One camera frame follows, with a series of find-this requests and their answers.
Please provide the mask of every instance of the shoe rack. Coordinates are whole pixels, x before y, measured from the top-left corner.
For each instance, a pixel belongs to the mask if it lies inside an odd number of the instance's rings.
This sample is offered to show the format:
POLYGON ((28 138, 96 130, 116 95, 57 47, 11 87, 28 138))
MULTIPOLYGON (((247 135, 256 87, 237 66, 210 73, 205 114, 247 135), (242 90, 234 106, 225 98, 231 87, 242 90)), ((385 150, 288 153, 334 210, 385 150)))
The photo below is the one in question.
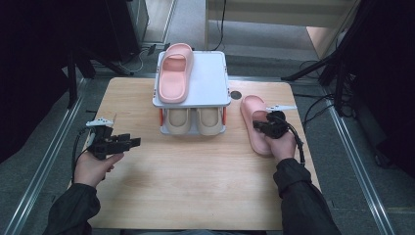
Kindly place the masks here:
POLYGON ((226 107, 231 103, 231 97, 225 55, 216 51, 194 51, 193 53, 194 64, 189 79, 189 94, 185 101, 177 104, 164 103, 159 99, 159 77, 164 52, 159 54, 153 104, 160 109, 160 131, 163 134, 172 134, 165 124, 169 109, 191 110, 191 128, 186 135, 201 134, 197 127, 196 114, 196 110, 200 108, 218 108, 223 123, 220 133, 226 129, 226 107))

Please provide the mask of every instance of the person's hand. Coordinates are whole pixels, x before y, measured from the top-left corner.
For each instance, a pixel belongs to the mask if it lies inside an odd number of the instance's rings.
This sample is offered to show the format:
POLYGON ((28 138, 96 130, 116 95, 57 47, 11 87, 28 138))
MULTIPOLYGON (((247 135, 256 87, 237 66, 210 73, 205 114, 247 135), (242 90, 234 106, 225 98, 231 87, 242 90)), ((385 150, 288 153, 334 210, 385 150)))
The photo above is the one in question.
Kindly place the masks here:
POLYGON ((279 139, 272 139, 265 136, 265 141, 271 147, 272 155, 274 156, 277 164, 284 159, 292 159, 294 157, 297 142, 293 133, 288 131, 279 139))
POLYGON ((77 161, 73 182, 97 187, 106 172, 114 169, 114 164, 122 157, 124 154, 115 154, 105 160, 98 160, 89 152, 83 153, 77 161))

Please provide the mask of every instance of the black sleeve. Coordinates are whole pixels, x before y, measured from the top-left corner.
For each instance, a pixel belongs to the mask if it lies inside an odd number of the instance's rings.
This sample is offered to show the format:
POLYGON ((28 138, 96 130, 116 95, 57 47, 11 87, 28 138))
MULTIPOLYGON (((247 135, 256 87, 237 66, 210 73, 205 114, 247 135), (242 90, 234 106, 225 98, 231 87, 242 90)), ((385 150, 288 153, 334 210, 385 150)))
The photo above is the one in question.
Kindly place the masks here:
POLYGON ((91 234, 87 220, 100 210, 97 190, 84 184, 72 184, 49 210, 44 235, 91 234))
POLYGON ((274 181, 283 199, 284 234, 341 234, 310 172, 295 159, 278 163, 274 181))

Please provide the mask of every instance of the wooden table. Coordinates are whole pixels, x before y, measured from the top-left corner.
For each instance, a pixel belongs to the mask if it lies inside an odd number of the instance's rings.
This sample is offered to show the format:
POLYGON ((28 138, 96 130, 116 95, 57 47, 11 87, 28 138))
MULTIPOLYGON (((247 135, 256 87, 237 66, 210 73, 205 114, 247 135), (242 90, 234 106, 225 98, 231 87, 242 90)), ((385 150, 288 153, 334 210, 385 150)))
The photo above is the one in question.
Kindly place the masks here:
MULTIPOLYGON (((95 228, 281 230, 281 200, 273 159, 256 154, 240 113, 227 107, 226 131, 216 136, 171 136, 160 132, 152 103, 152 78, 114 78, 97 117, 116 114, 113 134, 141 137, 98 186, 101 211, 95 228)), ((282 82, 229 81, 230 91, 253 94, 268 106, 294 105, 282 82)), ((304 142, 306 167, 319 187, 297 110, 287 121, 304 142)))

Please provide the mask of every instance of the pink slipper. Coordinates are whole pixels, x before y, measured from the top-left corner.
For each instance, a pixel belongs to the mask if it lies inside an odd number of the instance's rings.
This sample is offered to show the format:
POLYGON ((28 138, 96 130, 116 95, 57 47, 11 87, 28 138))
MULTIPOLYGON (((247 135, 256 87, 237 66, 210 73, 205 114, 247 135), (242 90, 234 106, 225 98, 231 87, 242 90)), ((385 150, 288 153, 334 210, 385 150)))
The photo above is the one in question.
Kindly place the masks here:
POLYGON ((162 102, 180 103, 186 99, 193 58, 192 48, 185 43, 173 44, 165 51, 159 77, 162 102))
POLYGON ((264 139, 265 135, 254 129, 253 125, 253 120, 267 121, 266 105, 263 100, 254 95, 245 97, 241 102, 241 113, 254 151, 261 155, 271 155, 271 149, 264 139))

